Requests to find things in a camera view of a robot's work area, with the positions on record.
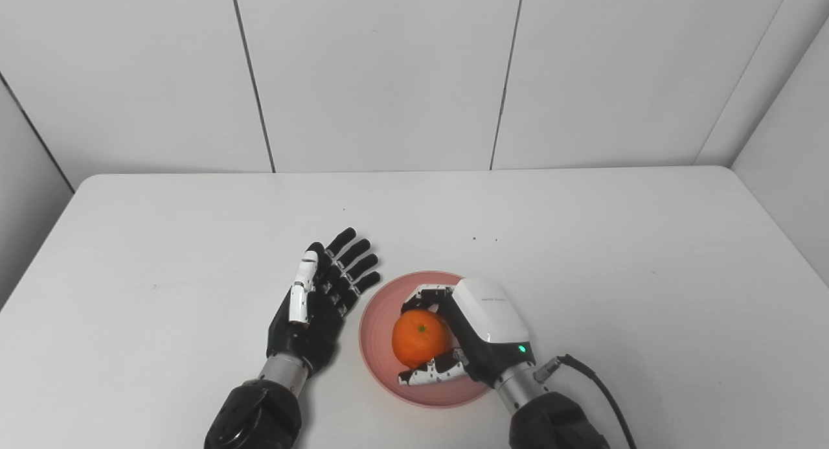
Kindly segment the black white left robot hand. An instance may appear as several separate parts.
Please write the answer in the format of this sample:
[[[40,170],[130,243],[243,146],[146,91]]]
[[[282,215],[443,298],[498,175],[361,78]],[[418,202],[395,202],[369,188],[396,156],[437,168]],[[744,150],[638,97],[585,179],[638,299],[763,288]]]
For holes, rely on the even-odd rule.
[[[370,240],[347,227],[328,245],[308,246],[282,304],[267,329],[267,358],[298,358],[309,376],[328,366],[347,314],[376,286],[379,258]]]

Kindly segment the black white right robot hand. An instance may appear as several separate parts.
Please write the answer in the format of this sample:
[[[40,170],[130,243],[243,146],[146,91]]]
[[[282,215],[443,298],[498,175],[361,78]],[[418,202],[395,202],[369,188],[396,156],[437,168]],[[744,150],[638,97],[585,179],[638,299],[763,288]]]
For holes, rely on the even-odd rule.
[[[527,326],[494,282],[463,278],[457,284],[421,284],[402,306],[403,313],[415,310],[437,314],[458,345],[417,360],[411,370],[398,375],[402,386],[468,376],[498,390],[516,367],[536,363]]]

